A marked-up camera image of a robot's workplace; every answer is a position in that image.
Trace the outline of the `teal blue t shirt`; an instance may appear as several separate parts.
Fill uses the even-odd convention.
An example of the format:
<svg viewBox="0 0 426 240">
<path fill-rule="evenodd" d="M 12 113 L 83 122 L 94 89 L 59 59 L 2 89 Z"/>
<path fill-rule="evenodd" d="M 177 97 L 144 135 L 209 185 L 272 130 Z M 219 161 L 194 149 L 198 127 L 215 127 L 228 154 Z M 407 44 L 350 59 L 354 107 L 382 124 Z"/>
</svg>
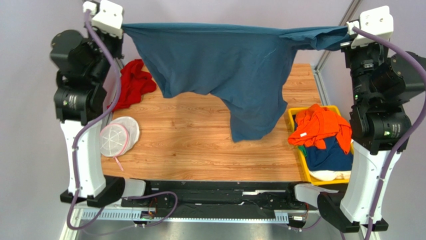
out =
<svg viewBox="0 0 426 240">
<path fill-rule="evenodd" d="M 350 39 L 343 26 L 129 23 L 122 28 L 164 98 L 195 93 L 222 100 L 234 142 L 260 140 L 275 128 L 287 108 L 283 86 L 298 51 L 336 51 Z"/>
</svg>

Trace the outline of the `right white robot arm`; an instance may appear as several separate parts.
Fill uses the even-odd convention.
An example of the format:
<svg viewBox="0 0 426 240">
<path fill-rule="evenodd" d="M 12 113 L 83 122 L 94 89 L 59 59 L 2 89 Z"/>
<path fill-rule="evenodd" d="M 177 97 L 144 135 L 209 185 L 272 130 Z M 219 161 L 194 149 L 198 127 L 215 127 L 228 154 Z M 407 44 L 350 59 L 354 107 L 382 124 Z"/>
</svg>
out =
<svg viewBox="0 0 426 240">
<path fill-rule="evenodd" d="M 345 191 L 308 182 L 288 186 L 288 202 L 319 210 L 320 216 L 343 233 L 360 227 L 384 232 L 382 202 L 392 169 L 408 145 L 414 124 L 403 105 L 426 89 L 426 60 L 410 51 L 396 51 L 379 43 L 341 46 L 350 69 L 353 106 L 350 125 L 353 165 Z"/>
</svg>

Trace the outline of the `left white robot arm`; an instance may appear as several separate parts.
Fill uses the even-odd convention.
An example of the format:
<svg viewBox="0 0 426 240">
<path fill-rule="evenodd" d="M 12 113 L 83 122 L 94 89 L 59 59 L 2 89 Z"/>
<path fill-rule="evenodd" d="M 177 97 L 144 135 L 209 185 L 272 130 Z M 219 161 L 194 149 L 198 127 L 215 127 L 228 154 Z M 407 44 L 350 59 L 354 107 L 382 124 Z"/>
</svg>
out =
<svg viewBox="0 0 426 240">
<path fill-rule="evenodd" d="M 58 67 L 53 100 L 56 117 L 67 146 L 70 180 L 61 193 L 63 203 L 86 202 L 102 208 L 122 198 L 139 197 L 146 183 L 105 175 L 102 170 L 100 133 L 107 91 L 103 85 L 116 63 L 107 59 L 91 37 L 65 30 L 51 41 L 50 58 Z"/>
</svg>

